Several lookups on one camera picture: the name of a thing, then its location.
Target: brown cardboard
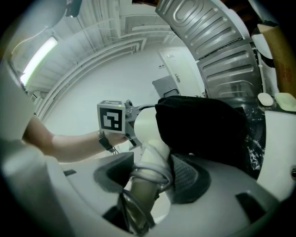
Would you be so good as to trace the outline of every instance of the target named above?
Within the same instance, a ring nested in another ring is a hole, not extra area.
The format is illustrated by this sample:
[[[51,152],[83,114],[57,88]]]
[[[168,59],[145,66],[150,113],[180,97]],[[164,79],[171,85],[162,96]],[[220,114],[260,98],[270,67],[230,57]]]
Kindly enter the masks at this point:
[[[258,25],[270,48],[277,73],[280,92],[290,93],[296,98],[296,58],[279,26]]]

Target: ceiling light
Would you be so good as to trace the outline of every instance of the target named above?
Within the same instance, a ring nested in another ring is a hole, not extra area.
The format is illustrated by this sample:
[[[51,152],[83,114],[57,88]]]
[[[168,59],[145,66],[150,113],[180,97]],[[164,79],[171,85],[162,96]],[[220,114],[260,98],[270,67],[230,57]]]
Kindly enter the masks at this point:
[[[45,58],[45,56],[57,45],[57,40],[53,37],[50,37],[38,51],[36,54],[32,57],[32,59],[27,64],[26,68],[23,71],[23,75],[20,77],[21,82],[26,85],[29,78],[33,74],[34,70],[37,68],[39,63],[42,61],[42,59]]]

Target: white wire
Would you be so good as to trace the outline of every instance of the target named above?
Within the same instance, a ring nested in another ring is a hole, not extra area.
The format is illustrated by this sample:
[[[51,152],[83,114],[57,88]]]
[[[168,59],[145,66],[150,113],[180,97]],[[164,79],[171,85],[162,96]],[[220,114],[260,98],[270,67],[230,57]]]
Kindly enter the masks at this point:
[[[45,31],[46,29],[47,29],[47,27],[45,27],[42,31],[40,31],[40,32],[37,33],[36,35],[34,35],[34,36],[30,37],[30,38],[27,38],[27,39],[25,39],[25,40],[19,42],[19,43],[17,44],[17,46],[14,47],[14,49],[13,49],[12,52],[11,52],[11,54],[13,54],[13,52],[15,51],[15,49],[16,49],[20,44],[22,44],[22,43],[24,43],[24,42],[26,42],[26,41],[29,41],[30,39],[35,38],[36,36],[40,35],[40,34],[41,34],[43,31]]]

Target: black cloth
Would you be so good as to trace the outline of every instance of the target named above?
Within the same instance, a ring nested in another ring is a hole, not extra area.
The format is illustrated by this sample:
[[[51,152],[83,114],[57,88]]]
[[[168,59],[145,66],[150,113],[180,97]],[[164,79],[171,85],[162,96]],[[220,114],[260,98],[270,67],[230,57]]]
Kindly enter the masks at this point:
[[[193,153],[240,168],[246,116],[215,99],[171,96],[158,101],[161,139],[174,152]]]

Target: black watch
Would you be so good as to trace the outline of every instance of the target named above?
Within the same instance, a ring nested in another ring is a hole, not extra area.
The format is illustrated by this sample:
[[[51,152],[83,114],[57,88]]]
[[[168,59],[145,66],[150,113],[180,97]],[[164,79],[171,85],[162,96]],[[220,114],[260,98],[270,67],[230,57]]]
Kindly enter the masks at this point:
[[[108,152],[113,153],[115,151],[114,148],[110,145],[103,131],[99,131],[99,142]]]

